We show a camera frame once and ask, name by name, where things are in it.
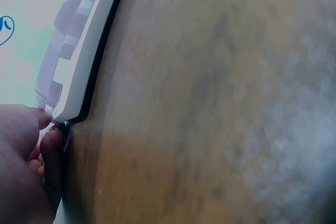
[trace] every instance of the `white plastic object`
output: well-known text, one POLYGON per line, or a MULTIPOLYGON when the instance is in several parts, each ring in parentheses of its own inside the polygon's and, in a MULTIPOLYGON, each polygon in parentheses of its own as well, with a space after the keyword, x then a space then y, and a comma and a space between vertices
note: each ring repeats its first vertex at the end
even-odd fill
POLYGON ((36 79, 36 104, 52 107, 53 122, 81 110, 97 46, 114 0, 66 0, 53 22, 36 79))

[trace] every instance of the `brown wooden table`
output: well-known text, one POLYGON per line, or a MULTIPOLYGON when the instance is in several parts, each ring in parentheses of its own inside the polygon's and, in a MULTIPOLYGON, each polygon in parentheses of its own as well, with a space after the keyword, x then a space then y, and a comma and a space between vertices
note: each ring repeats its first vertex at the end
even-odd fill
POLYGON ((68 218, 325 218, 335 54, 336 0, 121 0, 73 128, 68 218))

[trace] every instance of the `hand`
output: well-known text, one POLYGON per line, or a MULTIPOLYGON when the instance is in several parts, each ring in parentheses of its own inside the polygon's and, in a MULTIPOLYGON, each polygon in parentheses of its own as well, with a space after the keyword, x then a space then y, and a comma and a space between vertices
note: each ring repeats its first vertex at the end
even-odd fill
POLYGON ((61 199, 62 135, 41 109, 0 105, 0 223, 52 223, 61 199))

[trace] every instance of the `wood grain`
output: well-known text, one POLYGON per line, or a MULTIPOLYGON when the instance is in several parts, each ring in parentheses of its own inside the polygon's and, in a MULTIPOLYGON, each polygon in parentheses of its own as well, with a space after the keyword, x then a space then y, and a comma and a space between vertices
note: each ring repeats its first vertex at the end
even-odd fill
POLYGON ((336 164, 335 6, 122 0, 89 117, 73 128, 69 219, 322 221, 336 164))

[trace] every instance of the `printed logo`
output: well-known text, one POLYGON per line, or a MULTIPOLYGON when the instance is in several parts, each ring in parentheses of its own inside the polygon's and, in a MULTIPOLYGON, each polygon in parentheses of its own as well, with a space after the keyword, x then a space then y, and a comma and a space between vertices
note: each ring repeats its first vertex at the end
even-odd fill
POLYGON ((9 41, 15 30, 14 20, 9 16, 0 17, 0 46, 9 41))

